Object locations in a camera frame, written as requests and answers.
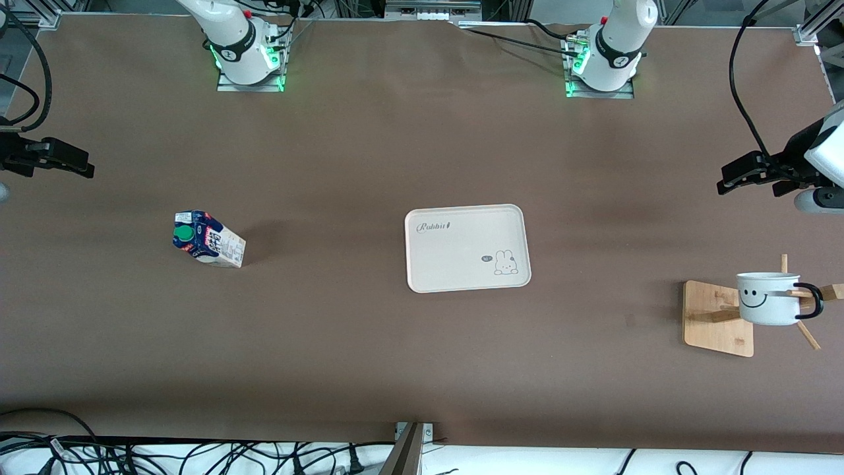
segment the mug rack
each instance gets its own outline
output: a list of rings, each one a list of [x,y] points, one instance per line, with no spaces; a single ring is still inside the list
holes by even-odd
[[[780,271],[788,272],[788,254],[780,260]],[[789,291],[800,298],[800,308],[813,308],[812,294],[805,290]],[[739,315],[739,291],[698,281],[683,285],[683,341],[693,347],[724,352],[740,357],[753,356],[753,324]],[[820,288],[824,302],[844,299],[844,284]],[[809,345],[820,350],[818,341],[806,324],[797,327]]]

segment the white tray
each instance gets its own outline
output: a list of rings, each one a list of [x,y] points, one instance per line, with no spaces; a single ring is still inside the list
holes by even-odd
[[[410,211],[404,245],[414,292],[522,287],[530,281],[524,216],[515,205]]]

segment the brown table surface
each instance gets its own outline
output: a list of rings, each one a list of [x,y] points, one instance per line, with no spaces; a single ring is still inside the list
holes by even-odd
[[[716,193],[755,147],[735,31],[657,28],[636,99],[595,101],[565,97],[553,53],[319,22],[283,94],[237,94],[214,90],[190,18],[67,16],[39,37],[55,95],[30,136],[88,150],[96,177],[1,176],[0,404],[115,435],[365,440],[424,420],[455,444],[840,451],[844,307],[808,322],[819,352],[796,328],[757,326],[753,358],[681,340],[683,281],[732,285],[780,253],[844,281],[840,217]],[[737,75],[772,150],[831,105],[789,30],[749,31]],[[42,87],[34,57],[24,81]],[[524,211],[531,282],[411,292],[405,214],[497,203]],[[191,208],[247,240],[247,266],[172,246]],[[3,427],[78,431],[39,421]]]

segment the white mug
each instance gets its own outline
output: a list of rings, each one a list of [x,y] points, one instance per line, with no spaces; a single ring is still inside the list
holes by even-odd
[[[799,274],[785,272],[746,272],[738,274],[738,313],[742,319],[758,325],[793,325],[824,311],[818,287],[799,282]],[[800,314],[800,298],[787,292],[797,287],[812,292],[814,311]]]

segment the green bottle cap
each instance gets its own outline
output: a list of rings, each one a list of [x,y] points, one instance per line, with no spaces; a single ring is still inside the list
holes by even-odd
[[[190,225],[177,226],[173,230],[173,236],[176,236],[182,242],[190,241],[193,239],[193,227]]]

